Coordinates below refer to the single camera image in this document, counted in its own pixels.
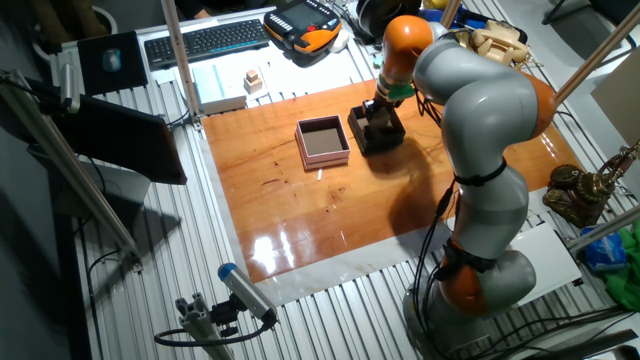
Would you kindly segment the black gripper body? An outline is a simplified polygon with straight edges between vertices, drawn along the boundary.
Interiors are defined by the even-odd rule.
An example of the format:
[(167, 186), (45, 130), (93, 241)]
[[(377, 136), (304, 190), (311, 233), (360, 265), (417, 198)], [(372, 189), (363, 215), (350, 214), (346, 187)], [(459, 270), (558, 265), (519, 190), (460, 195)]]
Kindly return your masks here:
[(384, 98), (373, 98), (362, 103), (365, 117), (370, 123), (386, 123), (394, 111), (394, 104)]

